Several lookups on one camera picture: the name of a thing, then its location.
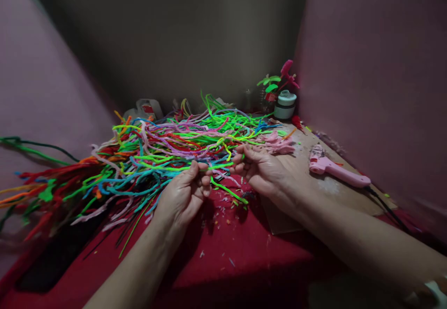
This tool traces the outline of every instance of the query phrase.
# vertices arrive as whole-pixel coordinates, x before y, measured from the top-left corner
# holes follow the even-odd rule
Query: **pink craft flower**
[[[280,89],[284,88],[284,86],[289,83],[291,83],[292,85],[294,85],[296,88],[299,89],[299,85],[295,82],[295,78],[297,75],[296,74],[289,75],[289,71],[290,71],[290,68],[292,67],[292,64],[293,64],[292,60],[287,60],[284,64],[284,66],[281,68],[281,79],[285,78],[286,82],[285,82],[285,84],[282,85],[282,87]]]

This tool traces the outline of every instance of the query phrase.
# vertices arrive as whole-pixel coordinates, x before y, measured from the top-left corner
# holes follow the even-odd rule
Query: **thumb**
[[[245,144],[244,146],[244,154],[248,159],[250,159],[254,163],[260,163],[262,162],[262,160],[265,160],[265,154],[256,152],[248,144]]]
[[[179,181],[184,185],[189,185],[193,182],[198,173],[199,173],[199,165],[197,164],[197,161],[193,160],[191,162],[190,168],[184,172],[184,174],[179,178],[180,179]]]

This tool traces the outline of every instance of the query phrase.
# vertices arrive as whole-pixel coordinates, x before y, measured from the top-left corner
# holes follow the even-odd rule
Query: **jar lid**
[[[289,106],[295,103],[297,96],[288,90],[283,90],[278,96],[278,104]]]

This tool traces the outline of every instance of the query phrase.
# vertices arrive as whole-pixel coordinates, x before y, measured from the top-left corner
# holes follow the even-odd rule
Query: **pink glue gun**
[[[364,188],[371,184],[371,180],[364,175],[352,173],[329,160],[323,147],[318,143],[312,147],[309,157],[309,170],[315,174],[328,172],[353,187]]]

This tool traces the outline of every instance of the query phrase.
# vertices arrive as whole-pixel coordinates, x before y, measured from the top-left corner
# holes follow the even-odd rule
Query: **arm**
[[[241,154],[234,158],[231,172],[244,175],[256,191],[300,222],[353,270],[401,296],[447,275],[447,258],[423,243],[374,217],[301,190],[275,157],[247,146],[237,150]]]
[[[193,161],[162,192],[154,219],[123,262],[97,290],[84,308],[147,308],[183,240],[186,227],[210,194],[206,164]]]

